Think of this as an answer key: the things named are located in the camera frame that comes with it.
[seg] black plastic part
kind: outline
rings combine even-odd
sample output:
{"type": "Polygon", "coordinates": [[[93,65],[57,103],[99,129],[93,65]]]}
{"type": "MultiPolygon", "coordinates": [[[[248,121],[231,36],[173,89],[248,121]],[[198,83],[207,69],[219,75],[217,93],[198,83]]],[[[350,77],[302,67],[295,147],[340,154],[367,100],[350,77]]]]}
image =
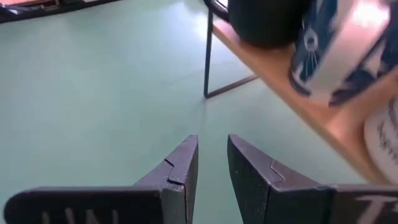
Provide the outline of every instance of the black plastic part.
{"type": "Polygon", "coordinates": [[[18,15],[9,15],[8,14],[8,16],[6,16],[6,13],[0,7],[0,24],[5,23],[5,22],[21,21],[21,20],[25,20],[25,19],[33,19],[33,18],[37,18],[37,17],[51,16],[51,15],[61,14],[64,12],[76,11],[79,9],[98,6],[100,4],[105,4],[105,3],[119,1],[119,0],[97,0],[97,1],[92,1],[92,2],[84,2],[84,1],[76,1],[75,2],[75,1],[73,1],[73,4],[68,4],[68,3],[70,3],[70,1],[72,1],[72,0],[66,0],[64,2],[61,2],[61,5],[59,5],[55,8],[48,9],[48,10],[37,9],[37,10],[33,10],[33,11],[23,12],[18,15]]]}
{"type": "Polygon", "coordinates": [[[398,223],[396,185],[320,185],[236,135],[228,163],[244,224],[398,223]]]}
{"type": "Polygon", "coordinates": [[[226,22],[229,22],[229,14],[227,8],[217,0],[203,0],[209,10],[226,22]]]}
{"type": "Polygon", "coordinates": [[[4,219],[8,224],[191,224],[197,175],[198,139],[189,136],[132,187],[27,190],[8,200],[4,219]]]}

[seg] floor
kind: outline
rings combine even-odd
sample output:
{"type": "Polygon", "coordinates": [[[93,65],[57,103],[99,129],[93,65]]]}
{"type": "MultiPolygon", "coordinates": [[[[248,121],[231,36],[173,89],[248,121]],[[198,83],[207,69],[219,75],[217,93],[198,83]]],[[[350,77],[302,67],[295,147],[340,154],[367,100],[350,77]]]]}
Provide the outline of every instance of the floor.
{"type": "MultiPolygon", "coordinates": [[[[321,183],[364,182],[260,80],[205,100],[205,44],[199,0],[0,25],[0,210],[37,186],[131,185],[189,134],[200,140],[194,223],[242,224],[228,133],[321,183]]],[[[248,74],[215,39],[210,88],[248,74]]]]}

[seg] black plastic object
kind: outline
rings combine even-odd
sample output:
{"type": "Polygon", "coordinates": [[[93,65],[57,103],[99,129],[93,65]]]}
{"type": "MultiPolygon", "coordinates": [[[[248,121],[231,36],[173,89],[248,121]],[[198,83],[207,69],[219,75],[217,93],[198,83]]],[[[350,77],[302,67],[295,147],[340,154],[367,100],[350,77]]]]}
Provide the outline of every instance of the black plastic object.
{"type": "Polygon", "coordinates": [[[296,40],[312,0],[229,0],[227,7],[217,0],[204,2],[211,12],[229,22],[242,40],[272,49],[296,40]]]}
{"type": "Polygon", "coordinates": [[[398,223],[396,185],[321,185],[236,135],[228,163],[244,224],[398,223]]]}
{"type": "Polygon", "coordinates": [[[83,0],[38,0],[13,5],[0,4],[0,24],[76,11],[114,1],[118,0],[94,0],[88,2],[83,0]]]}
{"type": "Polygon", "coordinates": [[[26,190],[4,209],[7,224],[191,224],[198,177],[198,139],[189,136],[132,187],[26,190]]]}

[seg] blue and white mug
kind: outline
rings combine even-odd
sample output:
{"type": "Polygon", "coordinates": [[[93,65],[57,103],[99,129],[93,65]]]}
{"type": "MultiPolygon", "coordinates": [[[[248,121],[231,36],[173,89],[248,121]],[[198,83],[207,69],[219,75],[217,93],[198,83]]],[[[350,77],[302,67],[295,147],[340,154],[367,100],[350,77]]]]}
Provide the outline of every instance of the blue and white mug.
{"type": "Polygon", "coordinates": [[[292,86],[342,104],[398,65],[398,0],[314,0],[295,46],[292,86]]]}

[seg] black metal frame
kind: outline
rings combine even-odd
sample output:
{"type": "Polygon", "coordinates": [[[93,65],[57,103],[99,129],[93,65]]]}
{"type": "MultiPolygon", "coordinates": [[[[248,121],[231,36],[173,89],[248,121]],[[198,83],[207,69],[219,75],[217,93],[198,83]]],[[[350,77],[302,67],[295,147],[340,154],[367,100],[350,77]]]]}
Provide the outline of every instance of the black metal frame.
{"type": "Polygon", "coordinates": [[[217,90],[208,92],[209,87],[209,73],[210,73],[210,56],[211,56],[211,43],[212,43],[212,35],[213,35],[213,12],[209,9],[208,17],[207,17],[207,42],[206,42],[206,61],[205,61],[205,84],[203,89],[203,95],[206,99],[214,97],[216,95],[222,94],[228,90],[232,90],[238,86],[241,86],[247,82],[255,80],[257,76],[250,75],[246,78],[243,78],[239,81],[236,81],[232,84],[221,87],[217,90]]]}

